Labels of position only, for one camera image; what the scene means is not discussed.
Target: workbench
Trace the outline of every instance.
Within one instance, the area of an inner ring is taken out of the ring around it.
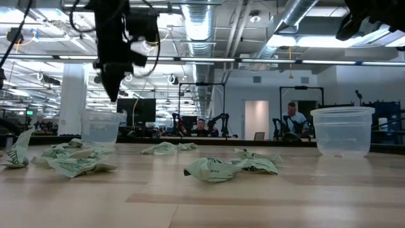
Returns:
[[[149,146],[117,144],[108,158],[116,171],[75,179],[32,164],[1,167],[1,227],[405,227],[405,156],[335,158],[316,148],[250,147],[280,153],[279,175],[241,172],[207,184],[184,177],[183,168],[201,157],[234,158],[234,146],[141,155]],[[29,147],[29,158],[48,147]]]

